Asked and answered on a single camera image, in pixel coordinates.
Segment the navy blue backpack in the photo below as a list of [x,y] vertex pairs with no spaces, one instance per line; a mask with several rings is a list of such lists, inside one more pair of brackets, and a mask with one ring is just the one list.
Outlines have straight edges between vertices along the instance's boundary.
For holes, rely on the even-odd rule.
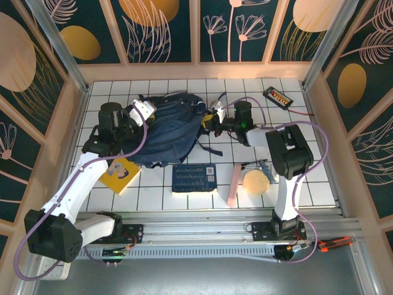
[[130,162],[146,168],[182,163],[199,137],[208,134],[202,125],[208,112],[201,97],[182,91],[165,96],[140,95],[139,99],[152,103],[156,111],[142,148],[127,157]]

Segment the yellow book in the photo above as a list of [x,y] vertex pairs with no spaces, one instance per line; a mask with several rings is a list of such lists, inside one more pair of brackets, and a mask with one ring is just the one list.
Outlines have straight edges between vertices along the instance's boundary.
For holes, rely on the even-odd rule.
[[140,172],[141,168],[126,158],[114,159],[98,181],[121,195]]

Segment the dark blue book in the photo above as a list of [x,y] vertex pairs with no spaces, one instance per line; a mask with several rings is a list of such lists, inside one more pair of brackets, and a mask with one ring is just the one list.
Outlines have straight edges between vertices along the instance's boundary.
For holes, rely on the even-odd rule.
[[171,191],[174,195],[217,192],[215,164],[179,164],[172,170]]

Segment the round beige disc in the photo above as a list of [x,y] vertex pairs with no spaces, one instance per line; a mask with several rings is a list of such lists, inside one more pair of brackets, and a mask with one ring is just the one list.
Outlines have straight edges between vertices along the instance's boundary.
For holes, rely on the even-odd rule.
[[243,188],[251,195],[261,195],[270,187],[270,181],[261,170],[250,170],[244,175]]

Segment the black charger board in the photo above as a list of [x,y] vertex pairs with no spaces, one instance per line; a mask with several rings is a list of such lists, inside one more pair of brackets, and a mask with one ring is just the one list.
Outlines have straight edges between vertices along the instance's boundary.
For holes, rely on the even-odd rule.
[[263,95],[265,98],[267,98],[273,104],[275,104],[276,106],[278,106],[279,108],[281,108],[283,110],[288,110],[288,108],[294,102],[292,99],[290,99],[288,96],[281,93],[279,90],[277,90],[274,87],[268,87],[264,91]]

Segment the orange black hand tool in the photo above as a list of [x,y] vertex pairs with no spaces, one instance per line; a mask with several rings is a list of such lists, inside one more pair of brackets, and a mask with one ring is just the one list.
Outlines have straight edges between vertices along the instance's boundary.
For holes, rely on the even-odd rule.
[[349,236],[332,238],[328,240],[319,240],[317,248],[321,252],[328,252],[332,249],[347,245],[352,245],[352,239]]

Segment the aluminium mounting rail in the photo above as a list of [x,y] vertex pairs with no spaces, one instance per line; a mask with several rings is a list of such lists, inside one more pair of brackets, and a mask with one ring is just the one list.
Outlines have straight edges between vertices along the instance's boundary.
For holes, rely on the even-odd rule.
[[[356,218],[339,209],[302,210],[320,239],[350,236],[363,240]],[[125,224],[143,224],[143,245],[239,245],[253,242],[252,222],[269,222],[270,209],[134,211],[120,213]]]

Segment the aluminium frame post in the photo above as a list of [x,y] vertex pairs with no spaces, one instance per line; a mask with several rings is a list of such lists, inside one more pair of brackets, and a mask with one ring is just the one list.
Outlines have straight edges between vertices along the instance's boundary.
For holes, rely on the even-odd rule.
[[306,72],[305,78],[302,80],[304,90],[309,90],[320,73],[322,66],[326,62],[334,45],[343,33],[348,21],[355,12],[359,0],[343,0],[330,28],[325,33],[320,46],[317,48],[316,54],[312,59],[310,67]]
[[41,0],[26,0],[28,7],[30,8],[32,14],[35,16],[38,24],[43,29],[45,35],[48,37],[49,41],[52,43],[53,48],[57,52],[60,60],[65,65],[68,73],[73,78],[74,82],[81,90],[83,94],[88,92],[88,84],[84,79],[82,72],[80,71],[78,64],[76,63],[74,57],[72,56],[68,46],[66,45],[64,39],[51,19],[47,9]]

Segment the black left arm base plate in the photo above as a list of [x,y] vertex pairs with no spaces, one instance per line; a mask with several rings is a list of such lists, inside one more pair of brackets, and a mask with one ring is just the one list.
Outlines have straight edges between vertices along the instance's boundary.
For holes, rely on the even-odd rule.
[[124,224],[121,229],[116,229],[115,234],[102,237],[92,242],[92,244],[140,244],[144,234],[142,224]]

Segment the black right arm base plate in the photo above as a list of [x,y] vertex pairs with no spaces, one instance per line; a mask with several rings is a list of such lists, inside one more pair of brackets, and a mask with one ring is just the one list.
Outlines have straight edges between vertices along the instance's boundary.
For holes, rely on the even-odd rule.
[[300,221],[296,226],[282,230],[278,222],[252,222],[251,234],[255,242],[276,242],[306,240],[307,234],[304,222]]

